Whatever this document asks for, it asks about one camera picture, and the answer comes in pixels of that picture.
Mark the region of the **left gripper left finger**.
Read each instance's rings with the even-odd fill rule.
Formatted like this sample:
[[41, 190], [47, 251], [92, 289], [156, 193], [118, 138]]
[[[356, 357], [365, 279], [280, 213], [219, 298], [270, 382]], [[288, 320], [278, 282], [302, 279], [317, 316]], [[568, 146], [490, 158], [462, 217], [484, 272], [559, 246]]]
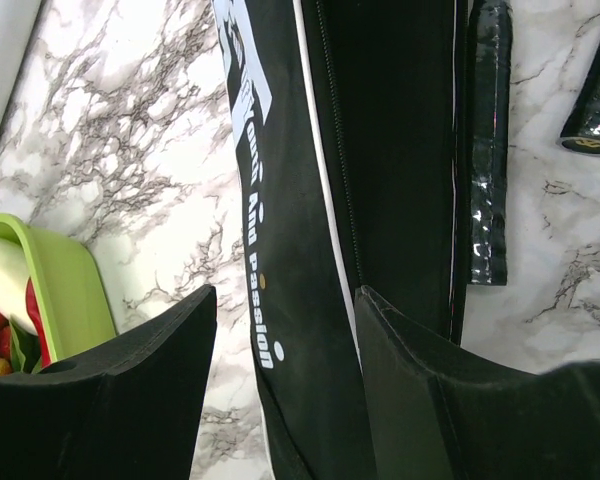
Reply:
[[186, 479], [216, 334], [204, 285], [37, 374], [0, 377], [0, 479]]

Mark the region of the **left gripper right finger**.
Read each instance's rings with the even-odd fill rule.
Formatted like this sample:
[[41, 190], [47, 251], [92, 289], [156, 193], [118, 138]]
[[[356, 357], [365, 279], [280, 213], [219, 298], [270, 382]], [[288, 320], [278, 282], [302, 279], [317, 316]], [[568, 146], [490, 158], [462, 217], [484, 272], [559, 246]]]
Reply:
[[368, 287], [355, 318], [380, 478], [600, 479], [600, 361], [512, 369]]

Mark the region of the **black sport racket bag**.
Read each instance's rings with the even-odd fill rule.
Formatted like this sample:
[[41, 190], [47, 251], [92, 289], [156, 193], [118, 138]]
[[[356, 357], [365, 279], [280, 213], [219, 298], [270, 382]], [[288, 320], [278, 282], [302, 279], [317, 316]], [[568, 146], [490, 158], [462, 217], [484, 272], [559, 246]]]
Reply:
[[463, 1], [216, 1], [277, 479], [373, 479], [354, 314], [458, 342]]

